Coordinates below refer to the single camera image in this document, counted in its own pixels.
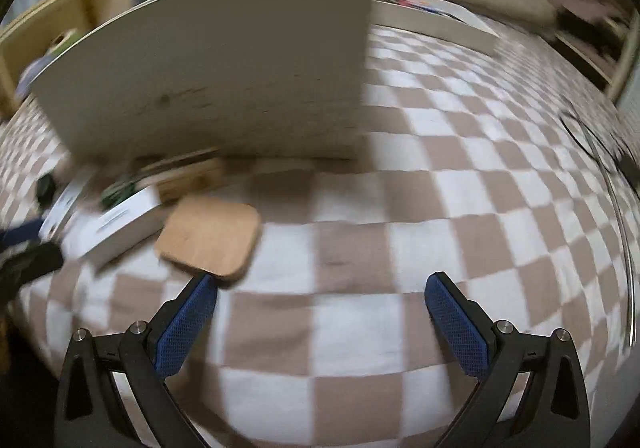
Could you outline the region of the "white shoes cardboard box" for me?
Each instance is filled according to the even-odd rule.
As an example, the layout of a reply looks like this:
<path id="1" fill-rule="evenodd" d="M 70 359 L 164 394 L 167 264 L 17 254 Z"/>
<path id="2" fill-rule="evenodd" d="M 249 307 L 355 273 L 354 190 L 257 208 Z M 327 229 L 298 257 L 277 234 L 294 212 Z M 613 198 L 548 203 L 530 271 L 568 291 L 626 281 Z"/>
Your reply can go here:
<path id="1" fill-rule="evenodd" d="M 215 147 L 349 159 L 372 0 L 149 0 L 81 38 L 32 91 L 70 153 L 123 162 Z"/>

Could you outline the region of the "green avocado plush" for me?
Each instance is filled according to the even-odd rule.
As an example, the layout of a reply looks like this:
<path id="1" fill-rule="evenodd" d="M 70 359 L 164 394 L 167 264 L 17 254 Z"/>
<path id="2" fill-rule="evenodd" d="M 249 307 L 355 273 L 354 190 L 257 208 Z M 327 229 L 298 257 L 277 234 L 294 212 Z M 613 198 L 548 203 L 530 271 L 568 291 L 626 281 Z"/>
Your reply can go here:
<path id="1" fill-rule="evenodd" d="M 58 34 L 58 36 L 51 41 L 47 54 L 50 54 L 51 56 L 58 56 L 66 49 L 70 48 L 70 46 L 73 46 L 73 44 L 75 44 L 75 42 L 81 37 L 82 33 L 80 30 L 77 30 L 77 28 L 66 30 L 64 33 Z"/>

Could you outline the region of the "closet shelf with clothes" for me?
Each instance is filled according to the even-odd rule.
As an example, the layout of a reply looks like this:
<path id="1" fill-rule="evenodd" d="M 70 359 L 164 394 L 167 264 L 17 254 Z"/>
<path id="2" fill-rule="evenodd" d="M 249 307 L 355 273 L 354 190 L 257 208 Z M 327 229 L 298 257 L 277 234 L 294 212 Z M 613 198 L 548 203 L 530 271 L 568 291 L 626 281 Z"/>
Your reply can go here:
<path id="1" fill-rule="evenodd" d="M 613 103 L 639 56 L 639 12 L 631 0 L 547 0 L 556 27 L 548 40 Z"/>

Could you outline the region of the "shallow white tray box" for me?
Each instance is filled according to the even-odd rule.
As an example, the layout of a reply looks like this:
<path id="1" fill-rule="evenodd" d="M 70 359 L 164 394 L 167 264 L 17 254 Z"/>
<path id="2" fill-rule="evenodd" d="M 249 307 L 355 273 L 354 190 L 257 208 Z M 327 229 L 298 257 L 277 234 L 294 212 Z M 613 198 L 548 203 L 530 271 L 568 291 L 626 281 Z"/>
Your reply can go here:
<path id="1" fill-rule="evenodd" d="M 373 0 L 372 23 L 495 56 L 500 37 L 476 14 L 446 0 Z"/>

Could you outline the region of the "green clip with cord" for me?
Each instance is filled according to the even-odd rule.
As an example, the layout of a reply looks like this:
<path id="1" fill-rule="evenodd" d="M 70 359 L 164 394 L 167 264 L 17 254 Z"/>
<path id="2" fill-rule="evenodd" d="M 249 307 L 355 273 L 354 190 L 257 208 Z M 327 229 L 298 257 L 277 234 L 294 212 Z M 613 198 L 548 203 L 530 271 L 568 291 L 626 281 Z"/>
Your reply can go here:
<path id="1" fill-rule="evenodd" d="M 145 177 L 146 174 L 137 173 L 117 179 L 102 191 L 100 196 L 101 207 L 103 209 L 111 209 L 132 197 L 140 190 L 138 183 Z"/>

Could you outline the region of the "purple plush toy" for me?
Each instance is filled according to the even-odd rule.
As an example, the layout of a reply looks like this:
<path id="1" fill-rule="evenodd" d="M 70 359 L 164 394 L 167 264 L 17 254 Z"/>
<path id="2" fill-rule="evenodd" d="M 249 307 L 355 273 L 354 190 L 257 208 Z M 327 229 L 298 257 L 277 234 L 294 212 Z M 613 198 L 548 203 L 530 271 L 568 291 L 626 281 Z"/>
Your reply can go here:
<path id="1" fill-rule="evenodd" d="M 29 64 L 28 67 L 23 70 L 20 80 L 17 83 L 15 89 L 15 99 L 23 102 L 32 91 L 32 82 L 34 79 L 55 59 L 53 54 L 46 54 L 35 59 L 34 62 Z"/>

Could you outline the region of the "small blue white sachet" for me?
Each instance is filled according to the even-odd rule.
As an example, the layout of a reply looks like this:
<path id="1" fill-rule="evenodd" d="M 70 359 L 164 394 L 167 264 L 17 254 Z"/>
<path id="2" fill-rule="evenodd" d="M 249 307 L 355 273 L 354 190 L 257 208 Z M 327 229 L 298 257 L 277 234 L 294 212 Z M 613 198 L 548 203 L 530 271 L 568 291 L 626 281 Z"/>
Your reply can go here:
<path id="1" fill-rule="evenodd" d="M 88 187 L 91 177 L 91 171 L 79 173 L 62 191 L 40 227 L 38 237 L 41 241 L 58 241 L 66 223 L 73 214 L 76 203 Z"/>

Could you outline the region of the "bamboo wooden board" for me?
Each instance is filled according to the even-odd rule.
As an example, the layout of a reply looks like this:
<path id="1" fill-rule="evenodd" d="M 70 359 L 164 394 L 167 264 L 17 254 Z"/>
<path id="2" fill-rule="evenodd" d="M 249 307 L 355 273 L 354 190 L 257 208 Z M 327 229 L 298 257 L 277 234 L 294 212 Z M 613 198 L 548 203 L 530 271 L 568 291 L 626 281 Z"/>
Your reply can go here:
<path id="1" fill-rule="evenodd" d="M 253 206 L 189 195 L 168 216 L 154 249 L 178 265 L 234 280 L 250 264 L 260 229 L 262 219 Z"/>

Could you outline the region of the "wooden headboard shelf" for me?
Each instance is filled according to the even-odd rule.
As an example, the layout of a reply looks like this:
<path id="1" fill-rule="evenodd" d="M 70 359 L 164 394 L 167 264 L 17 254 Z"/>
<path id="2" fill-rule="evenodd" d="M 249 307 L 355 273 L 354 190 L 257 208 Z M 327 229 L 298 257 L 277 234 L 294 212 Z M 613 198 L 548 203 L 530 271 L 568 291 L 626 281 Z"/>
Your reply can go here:
<path id="1" fill-rule="evenodd" d="M 15 90 L 23 70 L 68 30 L 87 34 L 126 11 L 130 0 L 41 0 L 1 30 L 1 118 L 18 109 Z"/>

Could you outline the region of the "small black box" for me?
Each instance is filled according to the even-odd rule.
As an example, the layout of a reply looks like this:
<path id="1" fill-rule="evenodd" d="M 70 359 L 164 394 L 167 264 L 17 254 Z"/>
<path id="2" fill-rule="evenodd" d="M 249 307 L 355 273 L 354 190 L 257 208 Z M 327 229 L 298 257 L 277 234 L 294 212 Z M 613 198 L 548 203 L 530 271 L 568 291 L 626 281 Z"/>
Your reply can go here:
<path id="1" fill-rule="evenodd" d="M 51 173 L 47 173 L 36 181 L 35 198 L 42 207 L 50 206 L 56 192 L 56 182 Z"/>

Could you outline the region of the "white rectangular remote box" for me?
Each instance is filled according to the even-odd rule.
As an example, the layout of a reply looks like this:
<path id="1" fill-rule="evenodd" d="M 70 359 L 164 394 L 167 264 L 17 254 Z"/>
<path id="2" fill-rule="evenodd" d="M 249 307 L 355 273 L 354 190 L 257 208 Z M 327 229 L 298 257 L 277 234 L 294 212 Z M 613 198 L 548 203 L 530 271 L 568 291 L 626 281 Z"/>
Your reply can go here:
<path id="1" fill-rule="evenodd" d="M 163 226 L 160 196 L 154 187 L 146 187 L 107 212 L 87 216 L 73 226 L 66 252 L 100 269 Z"/>

